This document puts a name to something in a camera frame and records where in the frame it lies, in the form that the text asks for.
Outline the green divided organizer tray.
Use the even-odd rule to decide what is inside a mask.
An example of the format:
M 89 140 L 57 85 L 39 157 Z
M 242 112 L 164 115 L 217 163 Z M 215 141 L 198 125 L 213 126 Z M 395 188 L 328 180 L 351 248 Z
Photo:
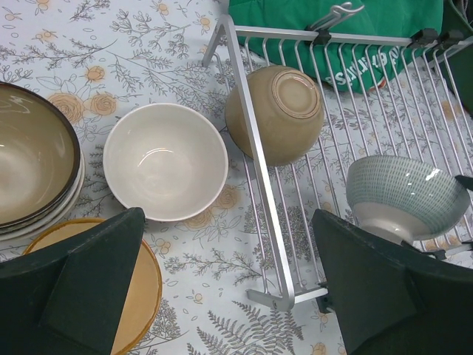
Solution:
M 458 30 L 465 39 L 472 38 L 472 12 L 468 16 L 468 18 L 464 16 L 456 1 L 445 1 L 442 33 Z M 460 101 L 472 115 L 472 44 L 457 52 L 449 50 L 447 59 Z

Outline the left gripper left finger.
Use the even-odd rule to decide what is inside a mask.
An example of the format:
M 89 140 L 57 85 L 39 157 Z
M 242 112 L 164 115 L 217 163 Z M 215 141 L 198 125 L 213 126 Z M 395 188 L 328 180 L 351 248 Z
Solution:
M 130 208 L 45 247 L 64 257 L 40 324 L 94 354 L 111 353 L 144 222 L 143 210 Z

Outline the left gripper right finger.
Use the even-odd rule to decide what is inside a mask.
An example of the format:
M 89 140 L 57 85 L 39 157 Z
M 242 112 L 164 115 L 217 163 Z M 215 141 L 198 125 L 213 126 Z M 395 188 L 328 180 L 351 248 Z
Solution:
M 313 231 L 349 354 L 471 354 L 472 270 L 317 209 Z

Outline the beige bowl back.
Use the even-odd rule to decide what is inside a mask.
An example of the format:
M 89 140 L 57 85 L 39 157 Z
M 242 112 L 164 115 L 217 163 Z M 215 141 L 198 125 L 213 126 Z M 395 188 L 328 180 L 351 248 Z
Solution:
M 51 212 L 48 212 L 44 217 L 35 221 L 34 223 L 16 229 L 15 231 L 1 233 L 1 241 L 12 240 L 20 237 L 32 237 L 33 235 L 42 233 L 45 229 L 57 223 L 74 205 L 75 201 L 81 192 L 85 179 L 85 164 L 86 160 L 83 152 L 81 152 L 81 163 L 79 167 L 79 176 L 76 178 L 72 191 L 67 193 L 65 200 L 59 203 Z

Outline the green cloth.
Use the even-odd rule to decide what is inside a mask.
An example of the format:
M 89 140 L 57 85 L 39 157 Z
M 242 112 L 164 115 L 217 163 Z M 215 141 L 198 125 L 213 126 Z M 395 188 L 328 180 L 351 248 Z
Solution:
M 228 13 L 234 23 L 247 27 L 306 30 L 327 15 L 340 1 L 230 1 Z M 312 78 L 336 85 L 341 91 L 360 93 L 412 62 L 415 54 L 404 46 L 351 44 L 337 39 L 356 36 L 410 38 L 420 30 L 440 31 L 442 1 L 353 1 L 359 12 L 315 40 L 251 38 L 240 36 L 240 44 L 272 64 L 301 69 Z

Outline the dark brown patterned bowl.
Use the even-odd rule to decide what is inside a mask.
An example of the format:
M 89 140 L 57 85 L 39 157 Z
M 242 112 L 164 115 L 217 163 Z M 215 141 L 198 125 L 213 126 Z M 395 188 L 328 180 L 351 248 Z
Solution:
M 71 190 L 81 165 L 72 124 L 53 104 L 1 83 L 1 227 L 43 217 Z

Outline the beige bowl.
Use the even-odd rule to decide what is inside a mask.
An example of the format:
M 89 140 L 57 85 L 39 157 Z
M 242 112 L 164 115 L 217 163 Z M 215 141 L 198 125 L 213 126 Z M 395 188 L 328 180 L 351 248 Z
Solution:
M 324 125 L 319 85 L 282 65 L 259 68 L 247 81 L 266 164 L 288 165 L 308 153 Z
M 48 212 L 44 217 L 35 221 L 34 223 L 16 229 L 15 231 L 1 233 L 1 241 L 12 240 L 20 237 L 32 237 L 33 235 L 42 233 L 45 229 L 57 223 L 74 205 L 75 201 L 81 192 L 85 179 L 85 164 L 86 160 L 83 152 L 81 152 L 81 163 L 79 167 L 79 176 L 76 178 L 72 191 L 67 193 L 65 200 L 59 203 L 51 212 Z
M 67 239 L 103 221 L 103 218 L 91 217 L 59 223 L 37 236 L 23 254 Z M 139 343 L 154 322 L 161 298 L 161 270 L 149 244 L 142 241 L 112 347 L 113 354 L 126 354 Z

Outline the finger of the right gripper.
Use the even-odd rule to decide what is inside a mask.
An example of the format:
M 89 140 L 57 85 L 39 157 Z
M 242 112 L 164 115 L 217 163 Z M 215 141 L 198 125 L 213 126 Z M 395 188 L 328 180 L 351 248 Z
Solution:
M 473 177 L 469 177 L 465 175 L 456 175 L 455 180 L 465 189 L 471 192 L 473 191 Z

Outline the red floral bowl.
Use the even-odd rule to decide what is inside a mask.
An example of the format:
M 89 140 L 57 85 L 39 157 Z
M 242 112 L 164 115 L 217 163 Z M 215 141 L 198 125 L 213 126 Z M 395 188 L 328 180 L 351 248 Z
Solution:
M 228 153 L 216 127 L 179 104 L 148 104 L 124 115 L 103 148 L 108 187 L 126 208 L 149 220 L 192 218 L 219 196 Z

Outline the mint green dotted bowl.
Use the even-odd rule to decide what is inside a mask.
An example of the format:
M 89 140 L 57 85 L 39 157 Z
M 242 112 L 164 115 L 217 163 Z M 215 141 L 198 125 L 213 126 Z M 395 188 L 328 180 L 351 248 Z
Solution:
M 471 204 L 467 189 L 448 172 L 394 155 L 352 162 L 346 198 L 361 229 L 397 244 L 444 235 Z

